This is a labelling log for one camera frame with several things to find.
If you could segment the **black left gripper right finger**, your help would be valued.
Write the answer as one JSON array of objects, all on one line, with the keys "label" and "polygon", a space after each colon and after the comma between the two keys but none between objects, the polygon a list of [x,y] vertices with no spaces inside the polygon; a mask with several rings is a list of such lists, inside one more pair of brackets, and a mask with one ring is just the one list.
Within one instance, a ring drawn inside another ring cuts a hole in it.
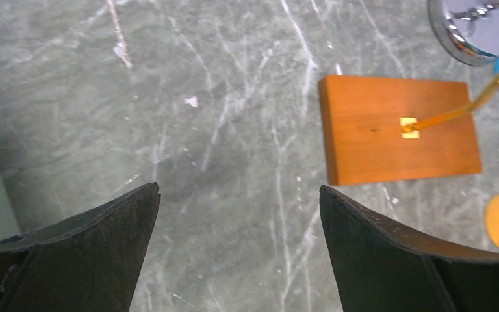
[{"label": "black left gripper right finger", "polygon": [[345,311],[499,311],[499,253],[448,242],[320,187]]}]

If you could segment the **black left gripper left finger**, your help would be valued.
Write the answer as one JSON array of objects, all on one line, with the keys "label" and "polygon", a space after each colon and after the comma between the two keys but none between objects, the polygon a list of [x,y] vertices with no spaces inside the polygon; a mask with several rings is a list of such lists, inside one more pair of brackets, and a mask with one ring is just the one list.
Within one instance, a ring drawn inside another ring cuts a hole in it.
[{"label": "black left gripper left finger", "polygon": [[160,197],[159,185],[146,183],[0,240],[0,311],[128,311]]}]

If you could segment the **gold wire rack wooden base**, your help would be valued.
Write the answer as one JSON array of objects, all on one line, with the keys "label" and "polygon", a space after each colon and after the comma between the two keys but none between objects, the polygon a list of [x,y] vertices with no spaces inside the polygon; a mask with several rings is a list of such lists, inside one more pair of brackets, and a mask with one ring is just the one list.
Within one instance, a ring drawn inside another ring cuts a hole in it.
[{"label": "gold wire rack wooden base", "polygon": [[499,72],[474,100],[451,81],[328,75],[318,89],[330,185],[482,171],[472,113],[499,89]]}]

